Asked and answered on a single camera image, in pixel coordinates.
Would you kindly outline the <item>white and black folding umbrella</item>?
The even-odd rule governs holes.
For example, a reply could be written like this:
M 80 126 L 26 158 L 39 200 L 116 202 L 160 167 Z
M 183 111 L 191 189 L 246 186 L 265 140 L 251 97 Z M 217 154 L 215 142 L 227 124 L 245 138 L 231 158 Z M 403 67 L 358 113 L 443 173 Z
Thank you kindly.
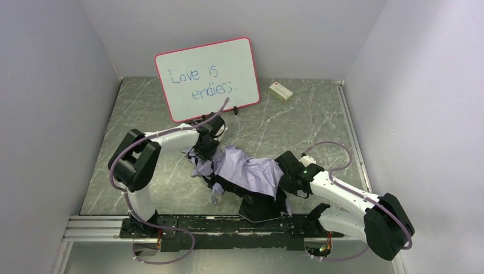
M 216 205 L 226 192 L 242 198 L 239 216 L 252 223 L 292 216 L 285 192 L 279 186 L 283 171 L 272 158 L 253 158 L 235 146 L 217 149 L 208 159 L 192 148 L 184 151 L 194 164 L 193 176 L 199 176 L 212 190 L 211 202 Z

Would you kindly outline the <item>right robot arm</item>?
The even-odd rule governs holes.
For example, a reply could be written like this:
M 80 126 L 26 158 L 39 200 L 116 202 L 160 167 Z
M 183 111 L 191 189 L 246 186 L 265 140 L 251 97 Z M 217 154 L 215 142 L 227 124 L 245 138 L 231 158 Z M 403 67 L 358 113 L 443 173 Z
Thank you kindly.
M 298 159 L 286 151 L 276 163 L 284 173 L 279 183 L 284 191 L 320 196 L 340 206 L 334 209 L 322 204 L 314 208 L 307 217 L 317 228 L 361 240 L 387 261 L 409 247 L 415 229 L 396 196 L 376 195 L 351 186 L 308 155 Z

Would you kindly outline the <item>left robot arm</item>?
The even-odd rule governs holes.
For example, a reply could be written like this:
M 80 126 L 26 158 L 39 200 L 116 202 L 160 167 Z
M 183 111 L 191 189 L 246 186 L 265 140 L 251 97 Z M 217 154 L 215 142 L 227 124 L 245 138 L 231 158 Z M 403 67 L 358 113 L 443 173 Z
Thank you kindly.
M 133 231 L 148 236 L 155 231 L 158 212 L 151 199 L 149 183 L 163 153 L 188 151 L 202 160 L 214 156 L 227 127 L 217 113 L 157 131 L 130 130 L 108 163 L 111 185 L 123 193 Z

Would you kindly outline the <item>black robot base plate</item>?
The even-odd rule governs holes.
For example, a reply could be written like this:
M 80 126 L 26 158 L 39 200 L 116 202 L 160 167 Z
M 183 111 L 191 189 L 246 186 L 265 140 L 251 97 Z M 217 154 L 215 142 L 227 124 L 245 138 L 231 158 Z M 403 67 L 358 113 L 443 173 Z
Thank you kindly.
M 251 223 L 236 215 L 159 215 L 161 230 L 143 232 L 133 220 L 125 218 L 119 232 L 123 240 L 151 243 L 161 240 L 162 252 L 194 249 L 285 248 L 305 250 L 305 241 L 324 243 L 329 232 L 307 214 Z

